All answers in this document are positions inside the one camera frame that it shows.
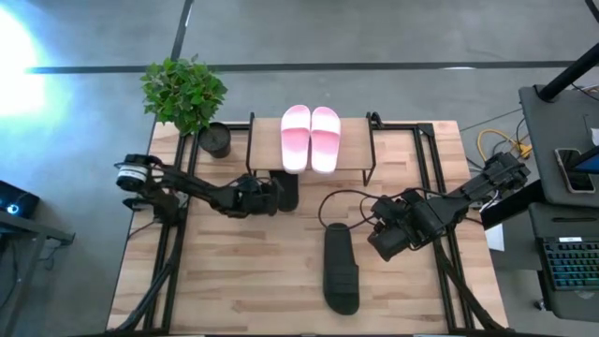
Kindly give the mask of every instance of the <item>green leaves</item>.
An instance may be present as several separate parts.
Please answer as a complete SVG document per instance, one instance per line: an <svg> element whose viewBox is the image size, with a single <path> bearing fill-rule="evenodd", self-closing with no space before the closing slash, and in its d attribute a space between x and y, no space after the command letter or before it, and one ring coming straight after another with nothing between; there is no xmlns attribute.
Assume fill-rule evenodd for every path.
<svg viewBox="0 0 599 337"><path fill-rule="evenodd" d="M173 122L182 134L209 127L210 120L223 104L227 88L205 65L190 61L164 60L151 64L143 82L144 113L155 113L161 123Z"/></svg>

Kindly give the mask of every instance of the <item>smartphone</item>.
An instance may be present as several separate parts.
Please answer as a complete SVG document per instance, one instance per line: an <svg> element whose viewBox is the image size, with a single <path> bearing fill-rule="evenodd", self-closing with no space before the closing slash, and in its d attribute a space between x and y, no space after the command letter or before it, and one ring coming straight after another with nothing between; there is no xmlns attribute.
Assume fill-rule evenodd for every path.
<svg viewBox="0 0 599 337"><path fill-rule="evenodd" d="M580 151L576 149L556 149L555 155L558 160L558 166L562 172L566 188L570 193L594 193L595 186L592 184L591 176L588 173L573 172L566 170L571 163L577 161L580 157Z"/></svg>

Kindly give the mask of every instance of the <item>slide sandal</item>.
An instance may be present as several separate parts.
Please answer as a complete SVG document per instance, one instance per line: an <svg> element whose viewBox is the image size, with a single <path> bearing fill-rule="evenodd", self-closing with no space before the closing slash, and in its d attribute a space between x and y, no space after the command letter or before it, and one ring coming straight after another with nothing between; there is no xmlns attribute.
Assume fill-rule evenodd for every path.
<svg viewBox="0 0 599 337"><path fill-rule="evenodd" d="M302 105L293 106L281 119L281 151L285 172L298 174L306 169L309 145L310 110Z"/></svg>
<svg viewBox="0 0 599 337"><path fill-rule="evenodd" d="M346 225L327 227L324 266L323 291L330 309L341 315L355 314L359 308L358 266Z"/></svg>
<svg viewBox="0 0 599 337"><path fill-rule="evenodd" d="M312 112L312 169L330 174L337 167L341 141L341 121L335 111L319 107Z"/></svg>
<svg viewBox="0 0 599 337"><path fill-rule="evenodd" d="M279 193L279 211L292 212L300 203L300 183L297 174L285 171L270 171L270 177L276 179L283 191Z"/></svg>

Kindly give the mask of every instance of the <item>black slipper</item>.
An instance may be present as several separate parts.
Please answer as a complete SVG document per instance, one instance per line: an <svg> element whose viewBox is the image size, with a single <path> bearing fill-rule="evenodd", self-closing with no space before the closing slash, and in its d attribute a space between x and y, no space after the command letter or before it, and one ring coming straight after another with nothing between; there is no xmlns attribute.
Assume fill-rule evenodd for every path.
<svg viewBox="0 0 599 337"><path fill-rule="evenodd" d="M359 308L358 265L352 237L344 224L332 224L325 231L323 291L330 309L353 315Z"/></svg>
<svg viewBox="0 0 599 337"><path fill-rule="evenodd" d="M300 203L300 187L297 174L289 174L285 171L270 171L270 177L276 178L283 192L279 196L279 211L292 212L298 208Z"/></svg>

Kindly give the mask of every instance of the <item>potted plant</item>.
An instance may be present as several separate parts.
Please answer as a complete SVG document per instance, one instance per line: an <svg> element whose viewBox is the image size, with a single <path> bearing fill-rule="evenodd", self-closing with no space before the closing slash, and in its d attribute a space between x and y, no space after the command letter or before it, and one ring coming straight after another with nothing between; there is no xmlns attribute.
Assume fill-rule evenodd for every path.
<svg viewBox="0 0 599 337"><path fill-rule="evenodd" d="M152 64L143 81L144 113L155 113L158 122L173 122L182 135L199 132L199 146L215 158L231 151L231 133L222 123L210 122L223 104L226 87L205 66L167 58Z"/></svg>

